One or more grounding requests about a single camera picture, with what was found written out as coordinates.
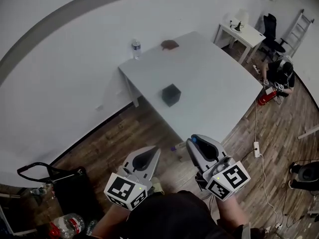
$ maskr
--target black and white marker cube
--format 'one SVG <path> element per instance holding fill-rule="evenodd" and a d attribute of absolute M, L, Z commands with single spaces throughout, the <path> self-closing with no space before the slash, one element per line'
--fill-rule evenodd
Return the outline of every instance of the black and white marker cube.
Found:
<path fill-rule="evenodd" d="M 111 174 L 104 194 L 112 203 L 130 211 L 148 196 L 146 186 L 115 173 Z"/>
<path fill-rule="evenodd" d="M 217 198 L 225 201 L 241 189 L 250 177 L 240 161 L 215 174 L 207 184 L 206 189 Z"/>

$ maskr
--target black shirt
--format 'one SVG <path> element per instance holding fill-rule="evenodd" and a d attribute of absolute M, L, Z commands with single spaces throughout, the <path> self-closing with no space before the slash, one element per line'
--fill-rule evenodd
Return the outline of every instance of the black shirt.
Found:
<path fill-rule="evenodd" d="M 242 234 L 242 226 L 232 235 L 219 227 L 206 204 L 188 191 L 146 198 L 120 230 L 118 239 L 241 239 Z M 259 238 L 251 232 L 251 239 Z"/>
<path fill-rule="evenodd" d="M 293 72 L 289 81 L 287 79 L 282 79 L 282 77 L 280 77 L 280 73 L 278 72 L 281 61 L 282 60 L 277 60 L 276 62 L 268 64 L 269 70 L 267 71 L 267 79 L 270 82 L 278 82 L 279 84 L 282 84 L 285 89 L 288 87 L 293 88 L 295 86 L 295 73 Z"/>

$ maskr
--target black bag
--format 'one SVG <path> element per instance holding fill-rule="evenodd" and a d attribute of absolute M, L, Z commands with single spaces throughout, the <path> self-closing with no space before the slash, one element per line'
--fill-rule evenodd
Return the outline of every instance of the black bag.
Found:
<path fill-rule="evenodd" d="M 49 177 L 33 179 L 21 174 L 38 165 L 47 168 Z M 80 215 L 85 222 L 85 233 L 103 217 L 103 210 L 96 200 L 84 167 L 67 171 L 42 162 L 36 162 L 19 168 L 17 172 L 18 175 L 27 180 L 53 184 L 53 190 L 63 214 L 76 213 Z"/>

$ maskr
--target brown object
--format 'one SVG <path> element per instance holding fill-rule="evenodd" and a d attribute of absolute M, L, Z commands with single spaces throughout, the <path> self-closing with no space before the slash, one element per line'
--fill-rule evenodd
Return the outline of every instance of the brown object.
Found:
<path fill-rule="evenodd" d="M 179 44 L 175 42 L 174 40 L 166 40 L 160 44 L 163 48 L 163 50 L 173 50 L 177 47 L 179 47 Z"/>

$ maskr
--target ladder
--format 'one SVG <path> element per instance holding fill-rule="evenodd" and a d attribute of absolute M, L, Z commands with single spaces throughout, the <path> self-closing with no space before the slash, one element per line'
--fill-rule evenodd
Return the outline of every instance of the ladder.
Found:
<path fill-rule="evenodd" d="M 285 41 L 283 41 L 290 47 L 290 50 L 286 54 L 290 55 L 291 57 L 293 57 L 300 44 L 303 42 L 309 27 L 315 21 L 315 19 L 309 20 L 304 15 L 304 12 L 304 9 L 300 11 L 298 19 L 291 28 L 290 32 L 288 32 L 284 38 Z"/>

